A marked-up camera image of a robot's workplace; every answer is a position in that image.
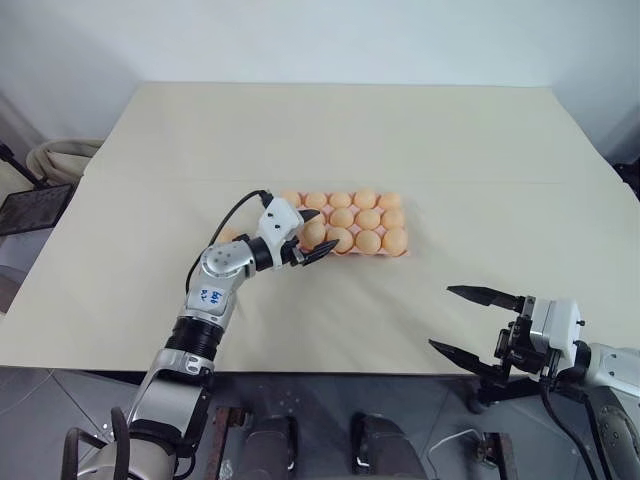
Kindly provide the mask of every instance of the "beige table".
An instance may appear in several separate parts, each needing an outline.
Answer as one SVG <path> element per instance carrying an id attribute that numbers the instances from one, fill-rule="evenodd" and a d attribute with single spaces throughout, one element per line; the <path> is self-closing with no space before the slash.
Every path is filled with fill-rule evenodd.
<path id="1" fill-rule="evenodd" d="M 411 255 L 257 275 L 219 369 L 459 371 L 429 337 L 490 361 L 513 317 L 461 283 L 576 298 L 587 341 L 638 346 L 638 202 L 548 90 L 148 84 L 0 321 L 0 363 L 144 370 L 240 196 L 361 186 L 404 196 Z"/>

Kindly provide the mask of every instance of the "white tabletop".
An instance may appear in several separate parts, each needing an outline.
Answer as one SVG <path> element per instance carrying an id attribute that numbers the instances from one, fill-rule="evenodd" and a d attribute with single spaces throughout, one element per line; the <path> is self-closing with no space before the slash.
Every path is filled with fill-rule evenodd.
<path id="1" fill-rule="evenodd" d="M 220 370 L 458 372 L 428 338 L 491 361 L 513 316 L 451 284 L 572 297 L 587 341 L 637 346 L 638 202 L 548 90 L 170 83 L 137 92 L 87 168 L 0 320 L 0 364 L 146 370 L 244 193 L 363 186 L 403 195 L 410 256 L 259 273 Z"/>

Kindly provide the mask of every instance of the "egg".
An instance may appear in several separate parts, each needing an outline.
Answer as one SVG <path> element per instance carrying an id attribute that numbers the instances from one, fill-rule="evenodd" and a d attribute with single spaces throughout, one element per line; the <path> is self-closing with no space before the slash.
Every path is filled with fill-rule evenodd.
<path id="1" fill-rule="evenodd" d="M 404 227 L 404 212 L 400 208 L 392 208 L 382 214 L 382 226 L 387 230 Z"/>
<path id="2" fill-rule="evenodd" d="M 321 223 L 322 225 L 324 225 L 325 223 L 327 223 L 327 219 L 324 216 L 324 213 L 320 212 L 318 215 L 313 217 L 311 220 L 308 220 L 307 223 Z"/>
<path id="3" fill-rule="evenodd" d="M 313 248 L 324 241 L 326 230 L 322 223 L 312 222 L 305 224 L 300 234 L 300 243 L 308 250 Z"/>
<path id="4" fill-rule="evenodd" d="M 353 212 L 348 208 L 336 208 L 329 217 L 329 223 L 334 227 L 350 227 L 353 225 Z"/>
<path id="5" fill-rule="evenodd" d="M 307 193 L 307 196 L 304 199 L 304 204 L 309 208 L 322 210 L 322 207 L 327 204 L 327 196 L 322 192 Z"/>
<path id="6" fill-rule="evenodd" d="M 285 190 L 280 194 L 280 196 L 295 208 L 298 208 L 302 204 L 302 202 L 300 201 L 300 194 L 293 190 Z"/>
<path id="7" fill-rule="evenodd" d="M 382 248 L 389 255 L 397 257 L 407 250 L 408 240 L 407 232 L 404 228 L 392 228 L 382 237 Z"/>
<path id="8" fill-rule="evenodd" d="M 362 230 L 356 235 L 356 247 L 367 255 L 373 255 L 380 250 L 380 243 L 380 237 L 372 230 Z"/>
<path id="9" fill-rule="evenodd" d="M 345 192 L 332 193 L 329 197 L 329 205 L 334 208 L 346 208 L 351 205 L 351 196 Z"/>
<path id="10" fill-rule="evenodd" d="M 333 248 L 338 253 L 346 253 L 353 247 L 353 235 L 346 228 L 330 228 L 327 232 L 327 240 L 338 240 L 338 244 Z"/>
<path id="11" fill-rule="evenodd" d="M 235 231 L 233 228 L 230 227 L 224 227 L 222 230 L 220 230 L 220 233 L 218 234 L 218 238 L 216 238 L 216 244 L 217 243 L 229 243 L 232 242 L 234 238 L 236 238 L 238 235 L 240 235 L 237 231 Z"/>
<path id="12" fill-rule="evenodd" d="M 370 188 L 358 190 L 353 196 L 353 204 L 360 208 L 373 208 L 376 206 L 376 192 Z"/>
<path id="13" fill-rule="evenodd" d="M 385 210 L 402 206 L 402 198 L 394 192 L 383 193 L 378 199 L 378 206 Z"/>
<path id="14" fill-rule="evenodd" d="M 363 230 L 373 230 L 380 225 L 380 214 L 375 210 L 360 210 L 356 217 L 356 223 Z"/>

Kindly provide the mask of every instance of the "egg tray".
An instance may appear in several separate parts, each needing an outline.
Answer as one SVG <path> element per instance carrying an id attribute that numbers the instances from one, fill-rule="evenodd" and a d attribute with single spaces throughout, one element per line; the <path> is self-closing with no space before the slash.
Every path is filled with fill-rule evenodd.
<path id="1" fill-rule="evenodd" d="M 304 201 L 305 201 L 305 199 L 306 199 L 306 197 L 307 197 L 307 194 L 308 194 L 308 193 L 311 193 L 311 192 L 297 192 L 297 193 L 298 193 L 298 195 L 300 196 L 300 201 L 301 201 L 300 206 L 299 206 L 299 207 L 297 207 L 297 208 L 299 208 L 299 209 L 303 209 L 303 208 L 313 208 L 313 207 L 309 207 L 309 206 L 308 206 L 308 205 L 306 205 L 306 204 L 305 204 L 305 202 L 304 202 Z M 325 223 L 324 223 L 325 231 L 327 231 L 327 232 L 328 232 L 328 229 L 329 229 L 330 227 L 335 226 L 335 225 L 332 225 L 332 224 L 329 222 L 329 218 L 331 217 L 331 214 L 333 213 L 333 211 L 334 211 L 334 210 L 336 210 L 336 208 L 335 208 L 335 207 L 333 207 L 333 206 L 331 206 L 331 205 L 329 204 L 329 199 L 331 198 L 331 195 L 332 195 L 333 193 L 342 193 L 342 192 L 329 192 L 329 193 L 323 192 L 323 193 L 325 194 L 325 196 L 326 196 L 326 198 L 327 198 L 327 203 L 326 203 L 326 205 L 325 205 L 324 207 L 322 207 L 322 209 L 320 210 L 320 214 L 321 214 L 321 215 L 324 215 L 324 219 L 325 219 Z M 387 252 L 387 251 L 386 251 L 382 246 L 380 247 L 380 249 L 379 249 L 376 253 L 373 253 L 373 254 L 365 253 L 365 252 L 363 252 L 362 250 L 360 250 L 358 247 L 356 247 L 356 245 L 355 245 L 355 238 L 356 238 L 356 235 L 357 235 L 360 231 L 362 231 L 362 230 L 363 230 L 363 228 L 361 228 L 361 227 L 360 227 L 360 226 L 355 222 L 355 219 L 356 219 L 356 217 L 357 217 L 358 213 L 360 212 L 360 210 L 369 210 L 369 209 L 363 209 L 363 208 L 358 207 L 357 205 L 354 205 L 354 203 L 353 203 L 353 196 L 355 195 L 355 193 L 356 193 L 356 192 L 347 192 L 347 193 L 348 193 L 349 197 L 351 198 L 351 205 L 349 205 L 349 207 L 345 207 L 345 208 L 348 208 L 349 210 L 351 210 L 351 212 L 353 213 L 353 218 L 354 218 L 354 223 L 353 223 L 350 227 L 347 227 L 347 230 L 349 230 L 349 232 L 351 232 L 351 234 L 353 235 L 354 244 L 353 244 L 353 247 L 352 247 L 350 250 L 347 250 L 346 252 L 338 253 L 338 252 L 336 252 L 336 251 L 332 251 L 331 253 L 333 253 L 334 255 L 351 255 L 351 254 L 360 254 L 360 255 L 384 255 L 384 256 L 389 256 L 389 257 L 390 257 L 390 256 L 393 256 L 393 255 L 391 255 L 389 252 Z M 376 212 L 378 212 L 378 214 L 380 214 L 380 219 L 381 219 L 381 222 L 382 222 L 382 215 L 384 214 L 384 212 L 386 211 L 386 209 L 384 209 L 384 208 L 382 208 L 382 207 L 378 206 L 378 201 L 380 200 L 380 196 L 381 196 L 381 194 L 376 192 L 376 203 L 375 203 L 375 206 L 374 206 L 371 210 L 375 210 Z M 397 207 L 397 208 L 399 208 L 400 210 L 402 210 L 402 212 L 404 213 L 404 209 L 403 209 L 402 207 Z M 402 227 L 402 229 L 406 232 L 406 221 L 405 221 L 405 225 Z M 387 229 L 387 228 L 385 228 L 385 227 L 382 225 L 382 223 L 380 223 L 376 228 L 374 228 L 374 229 L 373 229 L 373 231 L 374 231 L 374 232 L 376 232 L 376 233 L 378 234 L 378 236 L 380 237 L 380 241 L 382 242 L 382 238 L 384 237 L 384 234 L 385 234 L 385 233 L 387 233 L 388 229 Z M 301 247 L 301 249 L 302 249 L 302 250 L 304 250 L 304 251 L 309 251 L 308 249 L 305 249 L 304 247 Z M 404 256 L 406 256 L 406 255 L 408 255 L 408 254 L 409 254 L 409 250 L 408 250 L 408 247 L 407 247 L 407 249 L 405 249 L 405 251 L 404 251 L 404 252 L 402 252 L 400 255 L 395 255 L 395 256 L 396 256 L 396 257 L 404 257 Z"/>

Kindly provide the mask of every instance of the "white wall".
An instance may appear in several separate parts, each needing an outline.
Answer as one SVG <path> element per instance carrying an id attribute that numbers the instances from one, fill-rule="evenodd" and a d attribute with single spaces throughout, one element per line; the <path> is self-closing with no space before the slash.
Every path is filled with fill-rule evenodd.
<path id="1" fill-rule="evenodd" d="M 5 0 L 0 100 L 44 137 L 102 137 L 142 80 L 551 85 L 617 160 L 640 153 L 638 4 Z"/>

